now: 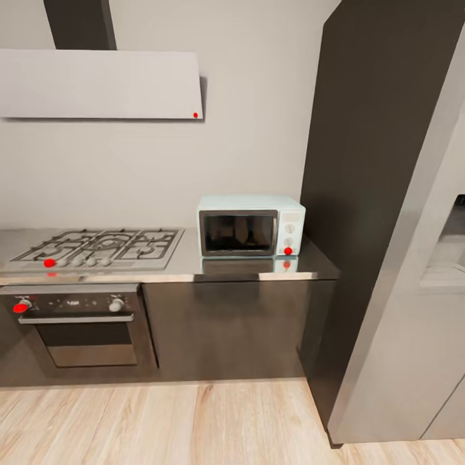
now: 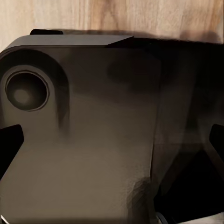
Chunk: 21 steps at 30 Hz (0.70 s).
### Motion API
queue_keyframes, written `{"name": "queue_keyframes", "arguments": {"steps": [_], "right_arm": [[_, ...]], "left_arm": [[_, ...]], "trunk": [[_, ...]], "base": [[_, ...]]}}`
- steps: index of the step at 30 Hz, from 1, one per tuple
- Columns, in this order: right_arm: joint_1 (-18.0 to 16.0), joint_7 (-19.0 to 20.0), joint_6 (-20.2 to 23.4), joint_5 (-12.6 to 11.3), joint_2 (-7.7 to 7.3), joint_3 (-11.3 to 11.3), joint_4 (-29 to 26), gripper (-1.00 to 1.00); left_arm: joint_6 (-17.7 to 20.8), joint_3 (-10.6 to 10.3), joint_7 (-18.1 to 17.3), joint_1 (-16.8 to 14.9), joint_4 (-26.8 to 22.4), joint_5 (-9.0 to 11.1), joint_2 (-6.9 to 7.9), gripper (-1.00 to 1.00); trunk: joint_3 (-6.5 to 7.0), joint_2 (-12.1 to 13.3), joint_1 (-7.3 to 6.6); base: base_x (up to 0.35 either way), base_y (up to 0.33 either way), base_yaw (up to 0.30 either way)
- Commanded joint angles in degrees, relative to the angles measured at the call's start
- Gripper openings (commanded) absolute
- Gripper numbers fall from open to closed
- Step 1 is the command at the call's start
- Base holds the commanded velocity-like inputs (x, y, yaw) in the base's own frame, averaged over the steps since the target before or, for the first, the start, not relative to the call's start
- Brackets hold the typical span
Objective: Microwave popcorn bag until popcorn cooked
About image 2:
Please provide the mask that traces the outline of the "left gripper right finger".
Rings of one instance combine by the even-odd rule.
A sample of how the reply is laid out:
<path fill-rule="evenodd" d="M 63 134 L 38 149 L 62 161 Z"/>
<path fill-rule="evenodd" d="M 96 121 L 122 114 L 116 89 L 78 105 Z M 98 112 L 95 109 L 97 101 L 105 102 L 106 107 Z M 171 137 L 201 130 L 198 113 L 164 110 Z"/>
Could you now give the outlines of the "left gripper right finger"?
<path fill-rule="evenodd" d="M 224 126 L 213 124 L 209 141 L 224 161 Z"/>

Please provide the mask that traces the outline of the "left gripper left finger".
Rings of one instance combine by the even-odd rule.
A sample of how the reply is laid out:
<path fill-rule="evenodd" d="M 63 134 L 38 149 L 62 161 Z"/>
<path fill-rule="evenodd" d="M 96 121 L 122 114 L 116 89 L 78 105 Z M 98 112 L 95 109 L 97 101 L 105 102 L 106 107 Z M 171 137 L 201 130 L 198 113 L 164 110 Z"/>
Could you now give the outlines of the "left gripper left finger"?
<path fill-rule="evenodd" d="M 20 124 L 0 129 L 0 180 L 24 142 Z"/>

